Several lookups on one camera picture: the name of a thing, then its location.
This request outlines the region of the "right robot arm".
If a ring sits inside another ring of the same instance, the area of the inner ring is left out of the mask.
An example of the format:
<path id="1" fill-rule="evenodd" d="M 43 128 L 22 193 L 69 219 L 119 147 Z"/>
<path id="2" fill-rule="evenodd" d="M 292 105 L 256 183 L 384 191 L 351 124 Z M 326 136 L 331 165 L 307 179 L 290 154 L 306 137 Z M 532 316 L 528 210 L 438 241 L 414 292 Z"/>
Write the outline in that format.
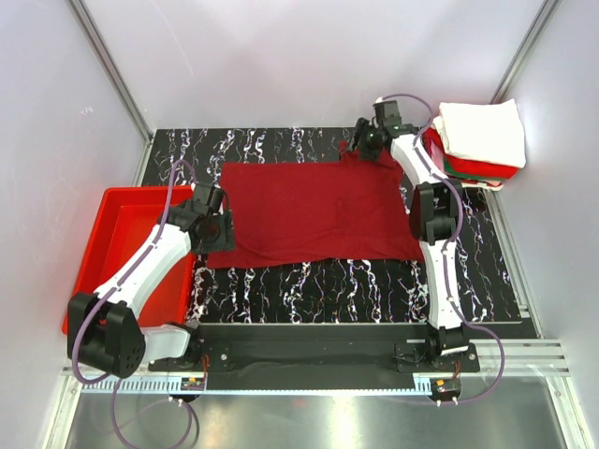
<path id="1" fill-rule="evenodd" d="M 427 153 L 422 142 L 427 127 L 403 121 L 397 102 L 402 97 L 419 99 L 412 94 L 378 98 L 373 119 L 357 120 L 350 148 L 373 162 L 390 155 L 413 187 L 409 226 L 424 255 L 430 309 L 423 348 L 410 358 L 398 358 L 414 366 L 425 363 L 440 371 L 454 369 L 468 351 L 455 268 L 463 189 Z"/>

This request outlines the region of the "dark red t-shirt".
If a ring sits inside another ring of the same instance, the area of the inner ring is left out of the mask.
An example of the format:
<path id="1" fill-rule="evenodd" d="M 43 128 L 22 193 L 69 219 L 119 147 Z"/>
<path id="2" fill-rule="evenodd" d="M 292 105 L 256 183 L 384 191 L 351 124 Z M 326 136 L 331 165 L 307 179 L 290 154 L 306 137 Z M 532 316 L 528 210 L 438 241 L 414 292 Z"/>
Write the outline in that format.
<path id="1" fill-rule="evenodd" d="M 424 259 L 409 228 L 401 166 L 353 152 L 322 163 L 224 164 L 220 185 L 236 248 L 209 255 L 220 268 L 270 268 L 325 259 Z"/>

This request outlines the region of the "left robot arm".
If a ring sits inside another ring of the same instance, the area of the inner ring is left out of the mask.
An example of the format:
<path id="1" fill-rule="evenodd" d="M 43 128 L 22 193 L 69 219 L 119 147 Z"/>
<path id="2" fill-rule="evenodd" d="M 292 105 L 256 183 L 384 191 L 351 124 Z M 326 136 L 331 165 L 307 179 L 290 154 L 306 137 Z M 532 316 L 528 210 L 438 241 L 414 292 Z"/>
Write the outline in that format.
<path id="1" fill-rule="evenodd" d="M 190 198 L 165 204 L 148 238 L 123 266 L 93 292 L 77 292 L 67 304 L 67 356 L 82 384 L 91 379 L 82 366 L 106 379 L 125 379 L 140 365 L 170 359 L 194 369 L 202 348 L 190 327 L 174 323 L 143 327 L 139 317 L 156 287 L 187 255 L 232 251 L 236 247 L 233 213 L 226 191 L 197 184 Z"/>

